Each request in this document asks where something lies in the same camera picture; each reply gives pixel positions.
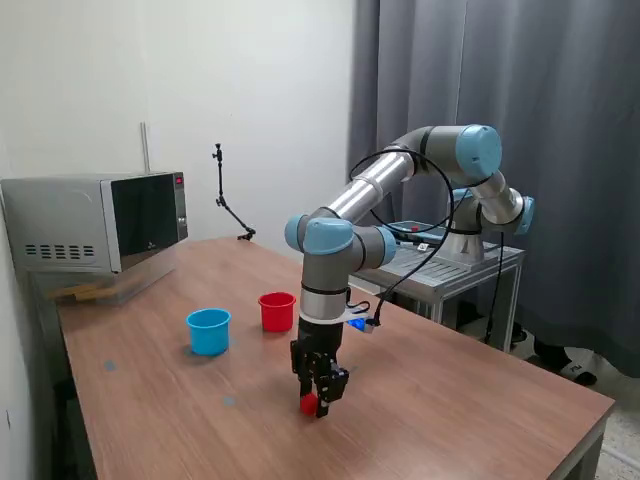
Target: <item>microwave door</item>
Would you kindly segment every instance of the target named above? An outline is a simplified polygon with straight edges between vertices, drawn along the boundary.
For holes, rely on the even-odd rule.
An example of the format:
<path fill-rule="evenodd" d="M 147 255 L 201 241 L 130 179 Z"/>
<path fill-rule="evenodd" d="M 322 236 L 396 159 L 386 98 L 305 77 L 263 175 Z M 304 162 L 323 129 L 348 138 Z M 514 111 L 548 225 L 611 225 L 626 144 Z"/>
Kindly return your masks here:
<path fill-rule="evenodd" d="M 122 269 L 178 242 L 173 175 L 111 182 Z"/>

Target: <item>red cup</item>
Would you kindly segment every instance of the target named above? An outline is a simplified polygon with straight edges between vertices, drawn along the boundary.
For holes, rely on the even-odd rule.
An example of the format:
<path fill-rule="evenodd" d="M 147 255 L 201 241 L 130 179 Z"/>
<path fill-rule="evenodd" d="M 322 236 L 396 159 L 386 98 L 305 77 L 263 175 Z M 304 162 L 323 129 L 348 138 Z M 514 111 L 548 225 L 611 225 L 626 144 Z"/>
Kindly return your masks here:
<path fill-rule="evenodd" d="M 274 292 L 258 300 L 262 310 L 262 329 L 266 332 L 286 332 L 293 327 L 293 305 L 296 297 L 290 293 Z"/>

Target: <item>power cord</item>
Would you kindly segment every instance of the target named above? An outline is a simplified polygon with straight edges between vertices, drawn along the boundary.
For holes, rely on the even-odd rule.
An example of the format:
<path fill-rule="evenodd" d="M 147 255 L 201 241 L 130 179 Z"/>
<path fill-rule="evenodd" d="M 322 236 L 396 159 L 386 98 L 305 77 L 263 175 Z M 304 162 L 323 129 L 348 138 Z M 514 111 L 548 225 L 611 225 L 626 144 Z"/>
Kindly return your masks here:
<path fill-rule="evenodd" d="M 489 320 L 487 321 L 487 329 L 484 332 L 484 343 L 489 342 L 491 330 L 493 329 L 493 310 L 496 307 L 496 299 L 498 298 L 498 287 L 500 286 L 500 276 L 502 275 L 502 259 L 504 257 L 504 232 L 500 232 L 500 261 L 498 262 L 498 275 L 496 275 L 496 286 L 493 289 L 493 300 L 491 300 L 491 309 L 489 310 Z"/>
<path fill-rule="evenodd" d="M 362 160 L 360 160 L 358 163 L 356 163 L 354 165 L 354 167 L 349 171 L 349 181 L 353 181 L 353 172 L 360 166 L 362 165 L 364 162 L 371 160 L 371 155 L 369 157 L 365 157 Z M 469 193 L 469 189 L 467 188 L 464 191 L 464 194 L 462 195 L 462 198 L 460 199 L 460 201 L 458 202 L 458 204 L 454 207 L 453 212 L 451 212 L 450 215 L 453 215 L 456 213 L 456 210 L 458 210 L 458 207 L 460 207 L 460 205 L 462 205 L 462 201 L 467 197 L 467 194 Z M 373 208 L 370 210 L 371 215 L 373 215 L 373 218 L 375 218 L 378 222 L 380 222 L 382 225 L 384 225 L 386 228 L 388 228 L 389 230 L 393 231 L 393 232 L 397 232 L 397 233 L 404 233 L 406 234 L 407 231 L 406 230 L 401 230 L 398 227 L 394 227 L 393 225 L 388 224 L 387 222 L 385 222 L 384 220 L 382 220 L 377 214 L 376 212 L 373 211 Z M 417 233 L 425 233 L 425 232 L 429 232 L 431 230 L 435 230 L 436 228 L 440 227 L 441 225 L 443 225 L 447 220 L 449 219 L 449 215 L 447 215 L 446 217 L 444 217 L 442 220 L 440 220 L 438 223 L 431 225 L 430 227 L 427 228 L 423 228 L 422 230 L 415 230 L 412 231 L 411 234 L 415 235 Z"/>
<path fill-rule="evenodd" d="M 412 158 L 414 156 L 418 157 L 420 160 L 422 160 L 425 163 L 428 163 L 429 165 L 431 165 L 437 172 L 438 174 L 442 177 L 442 179 L 444 180 L 445 185 L 447 186 L 447 191 L 449 194 L 449 205 L 453 205 L 455 203 L 454 197 L 453 197 L 453 187 L 451 186 L 451 181 L 449 180 L 449 178 L 446 176 L 446 174 L 442 171 L 442 169 L 436 165 L 434 162 L 432 162 L 431 160 L 429 160 L 425 155 L 423 155 L 420 152 L 416 152 L 414 150 L 410 150 L 408 148 L 390 148 L 390 149 L 386 149 L 386 150 L 382 150 L 379 152 L 375 152 L 372 153 L 371 155 L 368 155 L 366 157 L 364 157 L 362 160 L 360 160 L 349 172 L 349 177 L 352 177 L 353 171 L 359 167 L 360 165 L 362 165 L 364 162 L 371 160 L 372 158 L 376 158 L 379 157 L 380 155 L 384 155 L 386 153 L 391 153 L 391 152 L 397 152 L 397 153 L 408 153 L 412 156 Z M 416 273 L 418 270 L 420 270 L 422 267 L 424 267 L 434 256 L 436 253 L 438 253 L 438 250 L 440 250 L 440 248 L 442 248 L 442 245 L 444 244 L 444 241 L 447 239 L 447 237 L 449 236 L 449 232 L 451 231 L 451 227 L 453 225 L 453 213 L 454 213 L 454 209 L 451 209 L 451 212 L 449 212 L 449 215 L 446 217 L 446 221 L 447 224 L 445 226 L 445 232 L 442 235 L 442 241 L 440 242 L 440 244 L 438 244 L 437 246 L 434 247 L 433 251 L 427 255 L 424 260 L 422 260 L 418 265 L 416 265 L 415 267 L 413 267 L 411 270 L 409 270 L 402 278 L 400 278 L 399 280 L 397 280 L 394 284 L 390 285 L 380 296 L 380 301 L 378 301 L 378 305 L 376 307 L 376 311 L 373 315 L 373 320 L 372 320 L 372 325 L 374 326 L 379 326 L 380 325 L 380 312 L 382 311 L 382 305 L 384 304 L 385 301 L 387 301 L 389 299 L 389 297 L 391 296 L 391 293 L 393 292 L 393 290 L 400 285 L 402 282 L 404 282 L 407 278 L 409 278 L 411 275 L 413 275 L 414 273 Z"/>

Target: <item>blue cup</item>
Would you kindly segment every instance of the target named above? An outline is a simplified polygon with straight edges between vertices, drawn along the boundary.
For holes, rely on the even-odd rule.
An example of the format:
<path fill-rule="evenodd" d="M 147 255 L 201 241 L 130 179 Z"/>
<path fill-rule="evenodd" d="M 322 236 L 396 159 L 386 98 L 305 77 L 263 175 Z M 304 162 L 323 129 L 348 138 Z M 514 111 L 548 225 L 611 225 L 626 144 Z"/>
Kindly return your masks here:
<path fill-rule="evenodd" d="M 221 308 L 205 308 L 189 314 L 191 350 L 198 355 L 220 355 L 229 348 L 231 314 Z"/>

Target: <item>microwave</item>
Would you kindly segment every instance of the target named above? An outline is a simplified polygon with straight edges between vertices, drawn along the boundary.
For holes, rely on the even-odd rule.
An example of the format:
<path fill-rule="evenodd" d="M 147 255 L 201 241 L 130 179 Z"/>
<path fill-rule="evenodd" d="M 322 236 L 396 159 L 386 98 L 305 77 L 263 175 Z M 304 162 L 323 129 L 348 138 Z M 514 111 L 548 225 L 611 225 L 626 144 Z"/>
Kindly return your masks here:
<path fill-rule="evenodd" d="M 182 172 L 0 181 L 16 267 L 120 273 L 187 238 Z"/>

